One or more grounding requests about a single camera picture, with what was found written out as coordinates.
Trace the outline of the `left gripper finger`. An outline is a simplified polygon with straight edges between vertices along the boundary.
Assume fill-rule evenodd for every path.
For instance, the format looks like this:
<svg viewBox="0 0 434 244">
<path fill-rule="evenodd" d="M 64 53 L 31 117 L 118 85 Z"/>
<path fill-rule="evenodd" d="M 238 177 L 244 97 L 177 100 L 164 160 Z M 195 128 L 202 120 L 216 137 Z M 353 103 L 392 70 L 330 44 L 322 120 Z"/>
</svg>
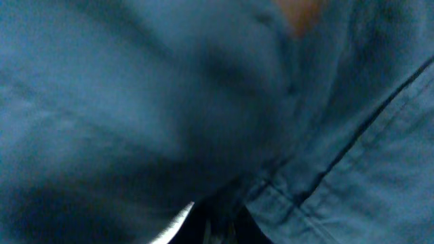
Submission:
<svg viewBox="0 0 434 244">
<path fill-rule="evenodd" d="M 188 214 L 193 208 L 194 203 L 190 202 L 184 209 L 182 209 L 168 224 L 168 226 L 149 244 L 168 244 L 178 233 L 182 224 L 186 220 Z"/>
</svg>

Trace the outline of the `dark blue garment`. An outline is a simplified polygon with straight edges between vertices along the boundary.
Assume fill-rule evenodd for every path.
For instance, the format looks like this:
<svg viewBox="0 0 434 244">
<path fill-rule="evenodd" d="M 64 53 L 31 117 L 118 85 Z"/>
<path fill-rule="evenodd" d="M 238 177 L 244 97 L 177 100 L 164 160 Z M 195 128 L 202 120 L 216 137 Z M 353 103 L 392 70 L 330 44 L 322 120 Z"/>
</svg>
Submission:
<svg viewBox="0 0 434 244">
<path fill-rule="evenodd" d="M 432 1 L 2 1 L 1 242 L 432 243 Z"/>
</svg>

